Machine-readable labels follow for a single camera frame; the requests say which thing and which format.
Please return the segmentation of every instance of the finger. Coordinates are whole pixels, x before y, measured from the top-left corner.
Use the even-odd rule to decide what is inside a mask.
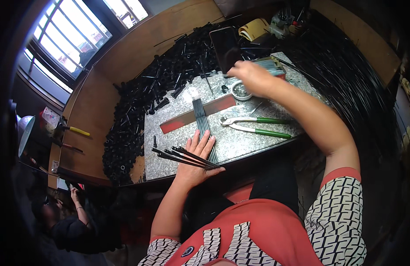
[[[208,143],[205,145],[205,148],[203,149],[203,151],[201,152],[201,155],[200,155],[201,158],[203,159],[208,158],[208,155],[211,152],[212,147],[214,146],[214,143],[215,143],[215,136],[212,136],[209,139]]]
[[[202,150],[205,148],[206,143],[208,143],[210,135],[211,132],[209,130],[206,130],[204,136],[202,137],[201,141],[199,142],[195,151],[193,152],[195,155],[199,156],[202,153]]]
[[[238,74],[238,72],[239,72],[239,68],[237,68],[237,67],[232,67],[232,68],[230,68],[229,71],[227,71],[227,75],[229,75],[230,77],[236,77],[236,75]]]
[[[186,143],[186,150],[187,151],[189,151],[190,150],[190,146],[192,145],[192,138],[190,137],[188,140],[187,140],[187,143]]]
[[[213,175],[224,172],[225,170],[226,169],[224,167],[220,167],[220,168],[215,168],[215,169],[212,169],[212,170],[208,170],[208,171],[205,172],[205,174],[206,174],[206,177],[209,178],[209,177],[212,177]]]
[[[196,146],[197,146],[198,143],[199,143],[199,136],[200,136],[200,131],[197,129],[197,130],[195,131],[195,135],[193,136],[192,144],[191,144],[191,146],[190,146],[190,150],[188,150],[189,152],[194,152],[194,151],[195,151]]]
[[[242,60],[236,61],[234,63],[234,66],[237,67],[237,68],[242,67],[245,62],[246,61],[242,61]]]

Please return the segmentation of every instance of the badge on shirt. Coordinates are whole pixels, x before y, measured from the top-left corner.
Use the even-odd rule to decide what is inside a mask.
[[[187,255],[189,255],[190,253],[192,253],[194,249],[195,249],[195,247],[193,247],[193,246],[188,247],[188,248],[183,252],[183,254],[181,254],[181,257],[186,257]]]

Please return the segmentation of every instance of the woman's arm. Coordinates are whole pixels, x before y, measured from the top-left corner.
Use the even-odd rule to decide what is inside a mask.
[[[241,79],[253,94],[269,98],[287,109],[325,154],[325,175],[340,167],[360,171],[358,152],[350,131],[328,106],[250,61],[236,62],[228,74]]]
[[[215,137],[210,136],[207,130],[199,142],[199,130],[196,130],[193,140],[189,138],[186,144],[186,150],[194,153],[201,158],[208,158],[212,147],[215,143]],[[184,203],[189,191],[207,178],[216,175],[225,169],[223,167],[205,171],[196,166],[190,166],[180,163],[177,169],[176,177],[165,194],[155,218],[152,223],[150,238],[156,236],[166,236],[180,241],[181,233],[181,216],[183,213]]]
[[[70,197],[75,203],[76,212],[78,213],[78,219],[90,229],[91,228],[90,221],[88,220],[88,216],[84,210],[84,207],[80,204],[80,200],[78,199],[78,195],[76,194],[77,191],[78,189],[72,188],[70,190]]]

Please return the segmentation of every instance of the bowl of small parts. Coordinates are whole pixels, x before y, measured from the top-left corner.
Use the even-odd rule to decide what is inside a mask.
[[[252,94],[246,91],[245,85],[243,85],[241,80],[234,82],[230,86],[230,92],[233,94],[234,98],[241,101],[249,100],[252,97]]]

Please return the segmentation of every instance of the smartphone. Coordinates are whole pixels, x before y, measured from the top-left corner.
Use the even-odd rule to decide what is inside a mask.
[[[209,37],[214,45],[221,71],[227,74],[235,62],[243,60],[233,27],[211,31]]]

